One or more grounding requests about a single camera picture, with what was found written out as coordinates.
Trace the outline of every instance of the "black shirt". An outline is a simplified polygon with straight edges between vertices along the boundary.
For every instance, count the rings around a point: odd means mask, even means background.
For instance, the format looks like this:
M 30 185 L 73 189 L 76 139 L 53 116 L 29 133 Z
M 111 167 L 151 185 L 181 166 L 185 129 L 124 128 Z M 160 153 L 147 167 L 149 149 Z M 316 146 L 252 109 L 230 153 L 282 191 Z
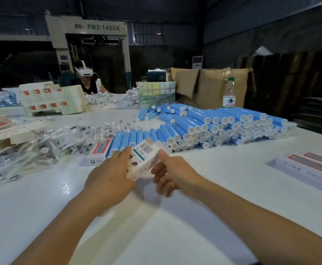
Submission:
M 76 78 L 76 79 L 72 80 L 71 85 L 79 84 L 79 85 L 81 85 L 81 88 L 83 89 L 83 91 L 88 93 L 89 95 L 91 95 L 93 93 L 97 94 L 97 86 L 96 86 L 97 79 L 98 79 L 97 75 L 93 74 L 90 79 L 90 88 L 89 89 L 86 89 L 86 87 L 81 82 L 80 78 Z

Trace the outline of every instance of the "industrial machine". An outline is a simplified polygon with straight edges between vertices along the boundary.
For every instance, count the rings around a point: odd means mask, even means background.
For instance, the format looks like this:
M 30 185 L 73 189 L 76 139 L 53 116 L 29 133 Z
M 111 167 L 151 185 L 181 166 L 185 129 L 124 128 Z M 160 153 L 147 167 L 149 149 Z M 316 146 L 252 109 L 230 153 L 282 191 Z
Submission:
M 63 81 L 75 77 L 74 63 L 78 60 L 90 61 L 88 66 L 95 72 L 91 57 L 93 50 L 99 46 L 116 45 L 123 58 L 124 69 L 121 72 L 124 73 L 126 88 L 131 89 L 128 30 L 125 22 L 84 20 L 71 16 L 53 17 L 48 14 L 45 18 Z

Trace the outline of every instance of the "person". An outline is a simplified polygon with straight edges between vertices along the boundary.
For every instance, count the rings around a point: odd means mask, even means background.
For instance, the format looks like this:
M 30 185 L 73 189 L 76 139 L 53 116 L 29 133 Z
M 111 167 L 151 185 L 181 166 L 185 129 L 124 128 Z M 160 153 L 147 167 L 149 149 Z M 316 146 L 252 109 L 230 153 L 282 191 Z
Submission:
M 83 60 L 75 63 L 75 70 L 77 71 L 77 78 L 71 81 L 72 85 L 80 84 L 84 95 L 91 95 L 97 93 L 96 81 L 99 78 L 97 73 L 94 73 L 92 68 L 87 67 Z M 99 88 L 101 93 L 108 92 L 108 90 L 101 85 Z
M 116 151 L 87 177 L 73 198 L 12 265 L 68 264 L 83 233 L 96 216 L 119 204 L 134 189 L 127 179 L 131 148 Z M 174 190 L 197 199 L 218 215 L 263 264 L 322 265 L 322 238 L 275 213 L 254 205 L 203 178 L 181 156 L 159 151 L 152 168 L 156 190 Z

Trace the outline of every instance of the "machine label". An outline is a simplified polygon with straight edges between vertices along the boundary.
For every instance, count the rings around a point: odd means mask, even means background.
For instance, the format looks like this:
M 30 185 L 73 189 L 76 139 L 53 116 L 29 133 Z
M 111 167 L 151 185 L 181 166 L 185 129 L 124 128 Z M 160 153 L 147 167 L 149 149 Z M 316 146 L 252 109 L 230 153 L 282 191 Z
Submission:
M 119 31 L 119 25 L 88 24 L 89 30 Z

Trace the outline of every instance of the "forearm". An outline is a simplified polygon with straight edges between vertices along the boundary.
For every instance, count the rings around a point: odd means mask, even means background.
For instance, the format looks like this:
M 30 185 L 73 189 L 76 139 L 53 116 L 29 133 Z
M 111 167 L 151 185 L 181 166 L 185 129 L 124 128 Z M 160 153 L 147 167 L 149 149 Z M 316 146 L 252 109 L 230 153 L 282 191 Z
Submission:
M 229 225 L 263 264 L 322 264 L 322 238 L 205 180 L 194 198 Z
M 79 240 L 95 218 L 86 202 L 81 195 L 71 200 L 12 265 L 68 264 Z

